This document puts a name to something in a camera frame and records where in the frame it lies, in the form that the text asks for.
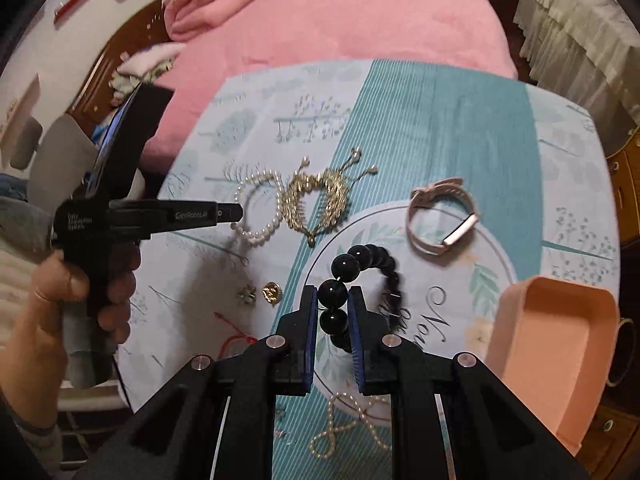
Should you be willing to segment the person left hand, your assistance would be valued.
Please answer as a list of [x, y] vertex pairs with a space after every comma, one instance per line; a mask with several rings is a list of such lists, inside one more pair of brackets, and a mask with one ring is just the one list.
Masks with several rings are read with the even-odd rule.
[[[99, 326], [115, 344], [130, 334], [130, 302], [136, 290], [134, 271], [140, 249], [119, 244], [112, 249], [108, 304], [98, 314]], [[6, 348], [1, 351], [1, 392], [6, 403], [27, 425], [49, 429], [58, 417], [58, 390], [67, 365], [62, 335], [62, 307], [84, 300], [89, 279], [83, 270], [50, 255], [32, 277], [25, 307]]]

